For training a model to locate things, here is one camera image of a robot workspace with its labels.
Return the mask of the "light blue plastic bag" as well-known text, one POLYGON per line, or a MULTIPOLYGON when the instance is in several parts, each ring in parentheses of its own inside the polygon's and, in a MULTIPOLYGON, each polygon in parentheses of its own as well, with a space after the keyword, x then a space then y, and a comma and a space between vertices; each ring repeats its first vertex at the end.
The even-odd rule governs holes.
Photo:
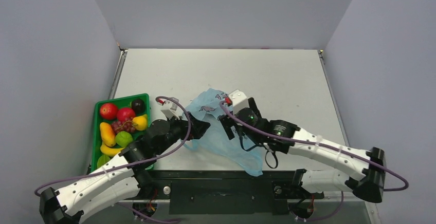
POLYGON ((261 176, 263 174, 263 159, 260 148, 246 152, 240 146, 237 137, 229 139, 219 121, 219 117, 224 115, 219 103, 228 96, 227 93, 210 88, 185 107, 197 120, 208 122, 210 127, 200 139, 193 139, 191 143, 186 142, 184 147, 196 151, 199 147, 223 156, 237 163, 247 174, 251 176, 261 176))

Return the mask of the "red grape bunch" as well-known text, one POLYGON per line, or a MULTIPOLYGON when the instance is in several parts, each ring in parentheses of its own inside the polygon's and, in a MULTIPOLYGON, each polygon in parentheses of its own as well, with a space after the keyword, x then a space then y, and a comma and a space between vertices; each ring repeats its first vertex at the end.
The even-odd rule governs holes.
POLYGON ((118 134, 120 132, 127 132, 127 133, 134 133, 136 132, 136 128, 133 126, 133 121, 131 119, 127 119, 123 122, 121 121, 114 121, 111 124, 111 127, 115 134, 118 134))

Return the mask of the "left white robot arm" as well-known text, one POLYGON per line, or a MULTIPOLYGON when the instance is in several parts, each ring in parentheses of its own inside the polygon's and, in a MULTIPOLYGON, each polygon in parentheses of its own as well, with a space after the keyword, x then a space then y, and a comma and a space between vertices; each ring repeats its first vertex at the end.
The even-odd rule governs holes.
POLYGON ((68 186, 48 188, 40 195, 39 212, 45 223, 81 223, 125 199, 148 198, 154 191, 147 168, 178 140, 201 138, 210 123, 188 115, 188 120, 158 119, 109 162, 68 186))

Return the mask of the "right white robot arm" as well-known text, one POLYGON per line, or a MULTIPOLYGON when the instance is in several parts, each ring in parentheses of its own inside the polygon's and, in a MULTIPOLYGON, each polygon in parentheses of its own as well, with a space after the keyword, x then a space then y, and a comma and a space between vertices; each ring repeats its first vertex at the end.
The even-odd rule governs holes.
POLYGON ((220 121, 227 134, 234 127, 239 140, 245 138, 253 146, 244 151, 264 148, 274 159, 277 153, 305 157, 324 165, 328 170, 296 170, 290 182, 291 192, 302 197, 324 191, 351 192, 355 197, 372 203, 381 203, 386 177, 385 152, 381 148, 355 149, 314 135, 284 120, 262 118, 253 98, 236 114, 228 110, 229 98, 219 103, 224 111, 220 121))

